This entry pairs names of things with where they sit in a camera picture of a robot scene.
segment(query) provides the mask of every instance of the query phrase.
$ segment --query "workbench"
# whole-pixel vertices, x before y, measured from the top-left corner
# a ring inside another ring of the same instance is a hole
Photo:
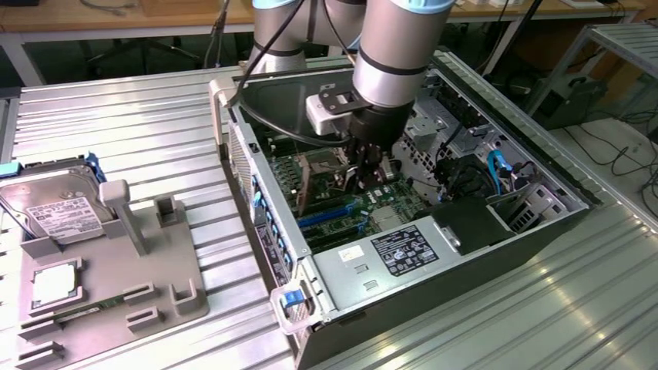
[[[620,13],[620,16],[624,15],[621,21],[630,22],[638,11],[644,9],[644,4],[640,0],[621,1],[626,9],[625,13]],[[501,39],[486,72],[493,70],[499,61],[530,3],[531,0],[526,0],[526,4],[510,6],[505,11],[502,20],[510,21],[511,24]],[[4,31],[0,33],[0,45],[24,85],[44,84],[39,68],[24,50],[26,43],[207,35],[218,17],[215,14],[147,17],[140,8],[127,9],[126,12],[126,16],[115,16],[83,6],[79,0],[42,0],[38,7],[0,8],[0,28]],[[494,22],[499,19],[501,12],[502,9],[491,5],[474,5],[466,2],[453,8],[449,22]],[[612,10],[608,7],[574,9],[561,0],[543,0],[533,19],[586,19],[610,16]],[[251,32],[252,21],[251,0],[232,1],[226,32]],[[341,49],[330,48],[330,55],[341,55]]]
[[[527,264],[315,370],[656,368],[656,221],[481,76],[439,56],[604,203]],[[108,178],[128,181],[131,207],[172,194],[192,228],[210,314],[70,369],[294,368],[215,150],[207,88],[228,68],[26,88],[0,102],[3,161],[92,150]],[[11,367],[22,251],[19,228],[2,221],[0,365]]]

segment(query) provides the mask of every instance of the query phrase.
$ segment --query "wooden table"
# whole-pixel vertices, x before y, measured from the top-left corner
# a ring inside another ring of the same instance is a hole
[[[122,3],[124,0],[104,0],[106,3]],[[638,0],[622,0],[626,16],[622,22],[630,22],[644,9]],[[499,61],[513,33],[518,28],[531,0],[521,6],[510,6],[502,20],[511,22],[486,72]],[[79,0],[42,0],[38,7],[0,8],[0,45],[3,46],[11,64],[19,72],[27,86],[44,84],[39,69],[24,50],[28,42],[76,41],[92,39],[130,39],[136,37],[164,37],[174,35],[203,35],[211,31],[215,14],[172,15],[147,17],[140,8],[127,9],[127,15],[119,17],[96,9],[83,6]],[[474,5],[466,2],[453,8],[449,22],[471,23],[493,22],[499,19],[502,8],[490,5]],[[601,18],[610,16],[610,9],[573,9],[561,0],[543,0],[533,19]],[[226,32],[252,31],[254,10],[251,0],[231,2]]]

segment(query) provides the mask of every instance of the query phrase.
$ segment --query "robotic arm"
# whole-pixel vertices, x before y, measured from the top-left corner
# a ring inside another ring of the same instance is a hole
[[[351,142],[346,153],[357,165],[357,178],[377,174],[389,178],[387,155],[401,138],[423,84],[454,0],[309,0],[267,51],[256,72],[305,67],[303,42],[334,45],[329,16],[343,40],[351,42],[361,31],[361,49],[353,75],[353,89],[329,87],[307,98],[307,115],[315,133],[335,130],[337,122],[349,122]],[[254,56],[281,27],[297,0],[254,0],[256,29]]]

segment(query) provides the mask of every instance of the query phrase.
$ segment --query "motherboard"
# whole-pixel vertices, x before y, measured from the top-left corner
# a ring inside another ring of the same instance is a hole
[[[353,191],[341,149],[273,157],[270,165],[314,253],[406,224],[429,206],[402,177]]]

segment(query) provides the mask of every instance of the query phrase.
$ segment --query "metal sheet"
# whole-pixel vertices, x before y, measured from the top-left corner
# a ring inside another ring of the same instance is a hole
[[[70,368],[290,368],[268,294],[244,236],[212,138],[208,81],[216,71],[26,89],[12,158],[23,163],[91,150],[110,179],[131,184],[132,209],[172,194],[186,205],[210,314]],[[20,230],[0,234],[0,368],[14,362]]]

